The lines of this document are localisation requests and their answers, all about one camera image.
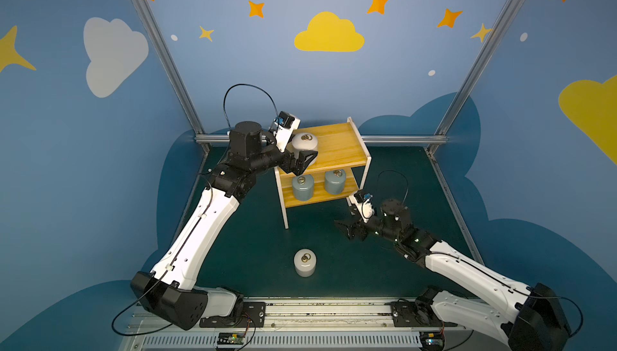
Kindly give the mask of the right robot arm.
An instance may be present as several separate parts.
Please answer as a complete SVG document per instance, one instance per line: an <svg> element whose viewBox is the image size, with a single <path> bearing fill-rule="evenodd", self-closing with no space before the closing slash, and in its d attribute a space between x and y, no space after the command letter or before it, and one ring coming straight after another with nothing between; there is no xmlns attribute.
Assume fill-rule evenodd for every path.
<svg viewBox="0 0 617 351"><path fill-rule="evenodd" d="M392 242L407 261L455 282L475 301L429 288L416 307L443 323L462 325L501 341L512 350L562 350L578 332L571 328L563 297L542 283L512 280L457 251L429 231L416 227L401 201L387 199L376 211L362 191L348 196L351 219L338 221L350 240L374 234Z"/></svg>

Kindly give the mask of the white tea canister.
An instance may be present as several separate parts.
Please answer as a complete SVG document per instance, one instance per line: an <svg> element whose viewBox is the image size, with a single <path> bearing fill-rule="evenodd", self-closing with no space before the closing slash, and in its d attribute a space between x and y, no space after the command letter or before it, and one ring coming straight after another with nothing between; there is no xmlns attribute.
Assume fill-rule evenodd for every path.
<svg viewBox="0 0 617 351"><path fill-rule="evenodd" d="M295 153L301 151L318 151L318 138L310 132L301 132L296 134L292 139L292 150Z"/></svg>
<svg viewBox="0 0 617 351"><path fill-rule="evenodd" d="M317 257L310 249L300 249L293 258L294 267L300 277L310 277L316 270Z"/></svg>

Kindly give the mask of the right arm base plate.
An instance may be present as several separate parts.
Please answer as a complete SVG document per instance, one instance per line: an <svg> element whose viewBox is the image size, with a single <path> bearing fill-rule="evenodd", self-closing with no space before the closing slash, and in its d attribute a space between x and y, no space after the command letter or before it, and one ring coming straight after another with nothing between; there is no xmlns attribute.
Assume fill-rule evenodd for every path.
<svg viewBox="0 0 617 351"><path fill-rule="evenodd" d="M431 327L446 328L456 327L457 324L442 322L431 307L426 304L416 304L414 301L397 300L389 304L390 315L396 328Z"/></svg>

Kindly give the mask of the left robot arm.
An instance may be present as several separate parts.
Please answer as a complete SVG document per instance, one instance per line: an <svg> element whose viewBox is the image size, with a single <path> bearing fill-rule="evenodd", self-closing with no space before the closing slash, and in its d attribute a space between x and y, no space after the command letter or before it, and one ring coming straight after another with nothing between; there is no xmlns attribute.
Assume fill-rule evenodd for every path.
<svg viewBox="0 0 617 351"><path fill-rule="evenodd" d="M300 120L286 112L264 131L254 121L229 132L228 152L207 177L194 213L170 249L150 272L137 272L131 289L138 303L180 329L192 329L213 298L195 284L202 263L228 219L256 184L258 174L278 167L302 175L318 153L295 154L287 145Z"/></svg>

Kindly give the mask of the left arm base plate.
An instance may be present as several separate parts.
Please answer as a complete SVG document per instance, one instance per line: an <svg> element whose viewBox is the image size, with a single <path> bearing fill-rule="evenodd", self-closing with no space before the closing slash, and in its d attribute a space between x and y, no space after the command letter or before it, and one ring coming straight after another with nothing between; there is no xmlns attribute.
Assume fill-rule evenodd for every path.
<svg viewBox="0 0 617 351"><path fill-rule="evenodd" d="M238 303L226 317L203 317L200 328L240 328L251 322L252 327L263 328L266 303L263 301L243 301Z"/></svg>

